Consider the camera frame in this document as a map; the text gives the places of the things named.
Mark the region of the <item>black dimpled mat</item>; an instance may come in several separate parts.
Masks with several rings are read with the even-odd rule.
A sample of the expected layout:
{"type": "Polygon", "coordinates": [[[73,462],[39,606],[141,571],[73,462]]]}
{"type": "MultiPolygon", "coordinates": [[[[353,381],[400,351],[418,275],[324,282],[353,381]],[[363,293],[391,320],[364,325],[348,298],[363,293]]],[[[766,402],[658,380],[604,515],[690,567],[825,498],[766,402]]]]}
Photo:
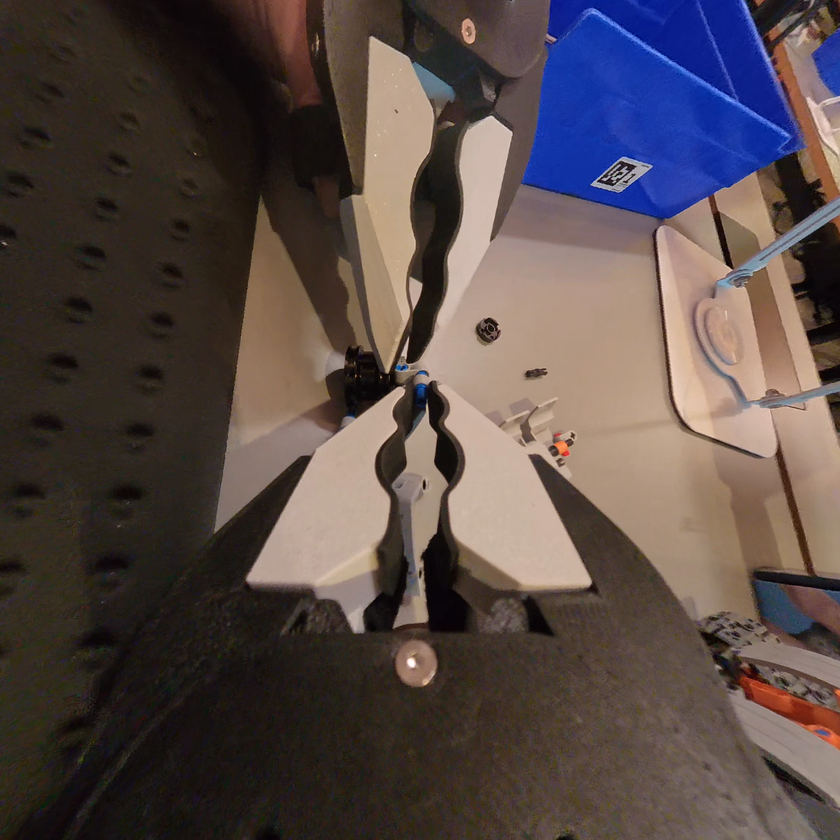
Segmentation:
{"type": "Polygon", "coordinates": [[[259,205],[213,2],[2,2],[2,838],[214,530],[259,205]]]}

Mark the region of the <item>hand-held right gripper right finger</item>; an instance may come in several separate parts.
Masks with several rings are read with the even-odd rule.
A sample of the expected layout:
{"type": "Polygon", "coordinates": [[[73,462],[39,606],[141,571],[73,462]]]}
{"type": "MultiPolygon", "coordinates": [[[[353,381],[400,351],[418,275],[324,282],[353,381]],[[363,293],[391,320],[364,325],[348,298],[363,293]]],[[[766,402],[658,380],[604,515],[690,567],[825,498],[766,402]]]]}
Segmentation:
{"type": "Polygon", "coordinates": [[[439,527],[458,584],[498,593],[583,592],[592,578],[543,484],[563,478],[446,384],[427,396],[437,436],[435,465],[446,480],[439,527]]]}

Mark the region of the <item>blue plastic bin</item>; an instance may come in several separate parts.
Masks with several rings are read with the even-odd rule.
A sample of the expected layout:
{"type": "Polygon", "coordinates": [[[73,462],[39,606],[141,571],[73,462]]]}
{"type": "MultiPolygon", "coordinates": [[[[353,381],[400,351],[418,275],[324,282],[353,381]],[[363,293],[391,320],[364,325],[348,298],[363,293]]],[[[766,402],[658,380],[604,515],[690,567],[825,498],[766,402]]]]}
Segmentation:
{"type": "Polygon", "coordinates": [[[804,148],[741,1],[550,5],[524,185],[678,215],[804,148]]]}

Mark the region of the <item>person's left hand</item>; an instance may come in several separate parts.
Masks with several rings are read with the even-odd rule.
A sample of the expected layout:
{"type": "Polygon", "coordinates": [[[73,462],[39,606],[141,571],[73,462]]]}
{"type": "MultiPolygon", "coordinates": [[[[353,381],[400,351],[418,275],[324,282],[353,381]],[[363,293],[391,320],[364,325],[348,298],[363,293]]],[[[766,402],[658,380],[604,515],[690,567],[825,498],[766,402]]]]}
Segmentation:
{"type": "Polygon", "coordinates": [[[282,72],[289,93],[296,180],[313,192],[326,218],[336,219],[340,213],[338,138],[312,66],[307,15],[307,2],[264,2],[269,59],[282,72]]]}

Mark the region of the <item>grey orange axle assembly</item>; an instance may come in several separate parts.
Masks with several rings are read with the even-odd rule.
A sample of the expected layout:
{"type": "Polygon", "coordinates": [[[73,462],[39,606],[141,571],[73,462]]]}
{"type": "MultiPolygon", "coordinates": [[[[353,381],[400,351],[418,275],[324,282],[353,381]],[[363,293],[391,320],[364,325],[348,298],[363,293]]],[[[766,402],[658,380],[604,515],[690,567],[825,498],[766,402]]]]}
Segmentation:
{"type": "Polygon", "coordinates": [[[528,455],[538,456],[567,480],[572,478],[568,460],[578,434],[573,429],[555,429],[554,409],[558,397],[540,404],[522,400],[506,412],[492,411],[486,417],[528,455]]]}

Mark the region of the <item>tracked toy brick robot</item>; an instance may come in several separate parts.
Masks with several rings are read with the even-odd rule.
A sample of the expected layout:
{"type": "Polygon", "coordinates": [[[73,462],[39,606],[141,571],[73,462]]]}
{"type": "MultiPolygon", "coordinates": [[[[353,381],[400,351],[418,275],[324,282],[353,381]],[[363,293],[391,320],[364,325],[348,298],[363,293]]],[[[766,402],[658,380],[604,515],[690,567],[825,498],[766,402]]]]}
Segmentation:
{"type": "Polygon", "coordinates": [[[838,811],[838,660],[729,612],[696,626],[738,721],[772,771],[838,811]]]}

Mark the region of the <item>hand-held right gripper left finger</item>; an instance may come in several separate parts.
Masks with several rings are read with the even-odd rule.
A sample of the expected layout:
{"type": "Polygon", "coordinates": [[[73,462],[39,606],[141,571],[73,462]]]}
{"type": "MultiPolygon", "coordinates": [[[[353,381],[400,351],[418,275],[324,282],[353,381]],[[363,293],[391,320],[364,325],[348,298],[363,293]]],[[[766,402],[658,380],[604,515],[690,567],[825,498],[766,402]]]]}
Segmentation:
{"type": "Polygon", "coordinates": [[[371,575],[395,594],[404,543],[396,479],[406,468],[408,388],[396,387],[320,446],[246,581],[320,591],[371,575]]]}

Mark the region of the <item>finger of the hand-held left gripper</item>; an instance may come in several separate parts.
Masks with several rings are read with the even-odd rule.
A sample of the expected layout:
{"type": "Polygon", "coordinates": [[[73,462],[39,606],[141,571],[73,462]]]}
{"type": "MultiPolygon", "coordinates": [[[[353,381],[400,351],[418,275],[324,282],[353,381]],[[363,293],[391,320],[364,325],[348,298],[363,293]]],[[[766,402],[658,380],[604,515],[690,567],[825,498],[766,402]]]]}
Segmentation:
{"type": "Polygon", "coordinates": [[[420,262],[410,364],[421,361],[452,319],[490,246],[511,139],[496,117],[452,125],[437,136],[425,171],[434,224],[420,262]]]}
{"type": "Polygon", "coordinates": [[[367,46],[362,181],[342,200],[340,222],[367,346],[391,373],[412,327],[434,225],[433,205],[417,188],[436,119],[412,61],[373,36],[367,46]]]}

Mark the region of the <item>black toy wheel hub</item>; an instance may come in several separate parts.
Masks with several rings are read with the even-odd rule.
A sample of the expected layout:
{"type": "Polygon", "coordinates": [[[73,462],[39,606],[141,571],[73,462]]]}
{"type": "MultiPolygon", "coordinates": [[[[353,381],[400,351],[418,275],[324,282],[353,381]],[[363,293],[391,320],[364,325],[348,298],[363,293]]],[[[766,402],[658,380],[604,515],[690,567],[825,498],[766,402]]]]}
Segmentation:
{"type": "MultiPolygon", "coordinates": [[[[343,396],[345,415],[341,427],[346,427],[368,408],[388,396],[398,387],[408,387],[413,393],[412,380],[416,371],[426,370],[419,364],[400,359],[390,373],[383,372],[373,352],[360,346],[349,347],[344,356],[343,396]]],[[[411,431],[422,422],[426,409],[412,408],[411,431]]]]}

